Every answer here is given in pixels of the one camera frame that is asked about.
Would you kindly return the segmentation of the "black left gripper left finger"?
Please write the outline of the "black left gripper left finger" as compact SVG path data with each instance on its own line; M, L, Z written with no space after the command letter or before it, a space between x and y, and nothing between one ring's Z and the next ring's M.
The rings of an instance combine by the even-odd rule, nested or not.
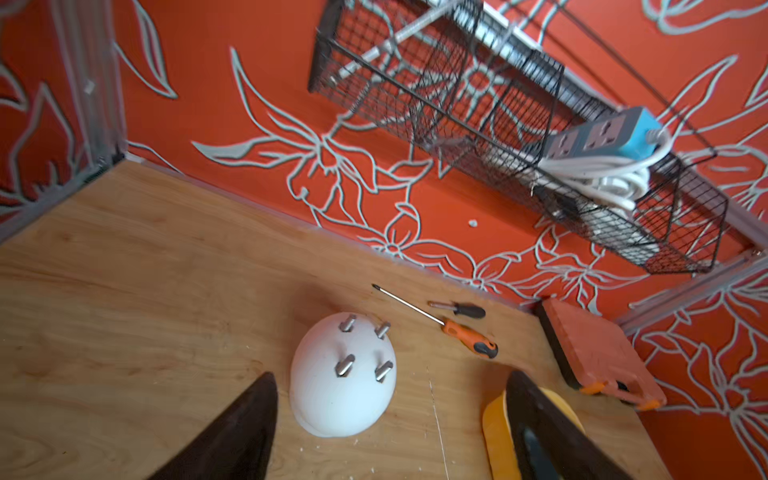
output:
M278 414L275 376L265 372L153 479L264 479Z

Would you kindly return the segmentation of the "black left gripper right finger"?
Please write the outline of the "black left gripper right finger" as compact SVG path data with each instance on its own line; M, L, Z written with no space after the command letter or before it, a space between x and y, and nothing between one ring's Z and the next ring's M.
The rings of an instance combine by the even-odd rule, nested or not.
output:
M628 479L522 371L506 383L507 419L523 479Z

